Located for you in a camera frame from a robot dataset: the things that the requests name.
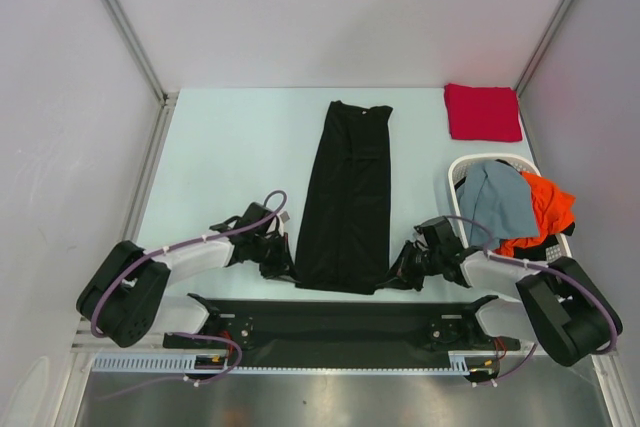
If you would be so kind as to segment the black t shirt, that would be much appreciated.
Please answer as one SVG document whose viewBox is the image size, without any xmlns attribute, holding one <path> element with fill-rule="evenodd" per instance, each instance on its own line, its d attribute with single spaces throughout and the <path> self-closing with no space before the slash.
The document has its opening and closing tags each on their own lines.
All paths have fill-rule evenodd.
<svg viewBox="0 0 640 427">
<path fill-rule="evenodd" d="M 390 106 L 333 101 L 316 151 L 295 250 L 298 286 L 373 294 L 389 270 Z"/>
</svg>

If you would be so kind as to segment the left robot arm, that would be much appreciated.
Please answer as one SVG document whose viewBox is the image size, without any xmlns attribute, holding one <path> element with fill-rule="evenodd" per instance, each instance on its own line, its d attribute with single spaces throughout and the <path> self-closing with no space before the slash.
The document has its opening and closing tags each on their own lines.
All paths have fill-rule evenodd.
<svg viewBox="0 0 640 427">
<path fill-rule="evenodd" d="M 213 301 L 200 294 L 171 296 L 169 287 L 206 271 L 252 262 L 265 278 L 291 275 L 293 260 L 281 207 L 253 202 L 244 214 L 210 226 L 196 238 L 146 251 L 117 243 L 76 302 L 96 338 L 128 348 L 150 333 L 167 348 L 202 348 L 229 335 Z"/>
</svg>

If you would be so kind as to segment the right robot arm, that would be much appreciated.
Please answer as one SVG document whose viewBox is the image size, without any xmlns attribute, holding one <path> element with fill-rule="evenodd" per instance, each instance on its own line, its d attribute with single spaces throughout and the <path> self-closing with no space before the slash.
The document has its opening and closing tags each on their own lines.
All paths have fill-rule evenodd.
<svg viewBox="0 0 640 427">
<path fill-rule="evenodd" d="M 541 347 L 565 367 L 615 350 L 622 322 L 575 259 L 531 261 L 499 255 L 487 244 L 464 246 L 452 226 L 457 219 L 445 215 L 415 226 L 417 237 L 403 246 L 386 285 L 420 290 L 426 277 L 440 276 L 492 292 L 461 323 L 462 338 L 473 348 L 510 337 Z"/>
</svg>

